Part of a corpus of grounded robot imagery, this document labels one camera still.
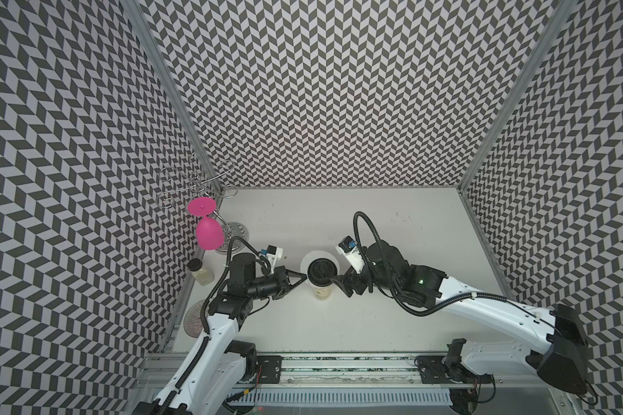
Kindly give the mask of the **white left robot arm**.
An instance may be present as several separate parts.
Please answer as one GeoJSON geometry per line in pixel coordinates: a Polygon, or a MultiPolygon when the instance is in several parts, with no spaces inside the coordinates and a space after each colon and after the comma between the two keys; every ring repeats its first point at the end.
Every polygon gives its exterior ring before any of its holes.
{"type": "Polygon", "coordinates": [[[242,237],[247,252],[227,254],[223,274],[199,311],[202,333],[171,380],[151,402],[140,402],[134,414],[215,414],[242,381],[257,375],[252,343],[236,340],[253,311],[254,301],[282,299],[307,276],[274,266],[265,251],[242,237]]]}

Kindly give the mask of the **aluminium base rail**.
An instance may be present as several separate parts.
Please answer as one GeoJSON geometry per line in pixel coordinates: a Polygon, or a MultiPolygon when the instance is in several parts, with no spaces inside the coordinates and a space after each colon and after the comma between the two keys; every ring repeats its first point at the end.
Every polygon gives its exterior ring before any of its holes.
{"type": "MultiPolygon", "coordinates": [[[[273,371],[279,380],[259,385],[249,405],[303,408],[333,406],[442,406],[460,383],[441,380],[436,368],[415,366],[415,352],[282,353],[273,371]]],[[[533,375],[497,375],[481,388],[480,414],[579,414],[573,397],[551,389],[533,375]]]]}

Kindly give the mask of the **pink plastic wine glass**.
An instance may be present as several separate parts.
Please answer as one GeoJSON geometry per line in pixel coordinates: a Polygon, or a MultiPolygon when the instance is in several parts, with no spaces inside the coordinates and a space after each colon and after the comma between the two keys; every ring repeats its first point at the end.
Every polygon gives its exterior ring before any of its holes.
{"type": "Polygon", "coordinates": [[[222,225],[210,217],[216,208],[216,201],[207,196],[194,198],[187,205],[188,212],[198,219],[195,230],[197,244],[205,251],[216,250],[225,242],[222,225]]]}

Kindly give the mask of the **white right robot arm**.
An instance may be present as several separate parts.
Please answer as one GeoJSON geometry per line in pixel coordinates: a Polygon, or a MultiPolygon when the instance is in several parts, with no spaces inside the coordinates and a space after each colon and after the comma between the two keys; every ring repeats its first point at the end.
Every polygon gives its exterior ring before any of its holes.
{"type": "Polygon", "coordinates": [[[589,341],[575,308],[530,306],[478,290],[437,268],[408,263],[364,212],[353,215],[352,225],[353,234],[336,246],[350,268],[332,278],[347,297],[381,290],[411,316],[447,312],[510,337],[493,343],[453,340],[444,364],[455,380],[467,374],[532,373],[568,394],[588,393],[589,341]]]}

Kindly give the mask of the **small black-capped spice jar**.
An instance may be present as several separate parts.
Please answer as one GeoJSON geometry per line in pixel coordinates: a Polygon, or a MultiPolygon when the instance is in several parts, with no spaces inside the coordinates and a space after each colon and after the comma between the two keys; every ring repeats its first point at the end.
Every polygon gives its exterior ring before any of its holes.
{"type": "Polygon", "coordinates": [[[191,259],[187,264],[187,268],[199,285],[209,285],[215,280],[213,272],[199,258],[191,259]]]}

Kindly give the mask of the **printed paper milk tea cup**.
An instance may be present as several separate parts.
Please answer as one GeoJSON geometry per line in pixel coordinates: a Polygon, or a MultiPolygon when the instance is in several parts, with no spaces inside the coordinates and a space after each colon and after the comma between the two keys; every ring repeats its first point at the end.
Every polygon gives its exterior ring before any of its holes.
{"type": "Polygon", "coordinates": [[[316,299],[318,300],[327,300],[332,293],[332,285],[327,285],[327,286],[312,285],[311,288],[313,289],[314,297],[316,297],[316,299]]]}

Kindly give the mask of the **black plastic cup lid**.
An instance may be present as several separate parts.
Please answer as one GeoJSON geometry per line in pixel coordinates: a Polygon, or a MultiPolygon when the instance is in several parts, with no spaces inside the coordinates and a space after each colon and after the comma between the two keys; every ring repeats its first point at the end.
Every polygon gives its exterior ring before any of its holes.
{"type": "Polygon", "coordinates": [[[312,285],[332,285],[331,279],[337,275],[337,266],[331,259],[315,259],[307,268],[307,277],[312,285]]]}

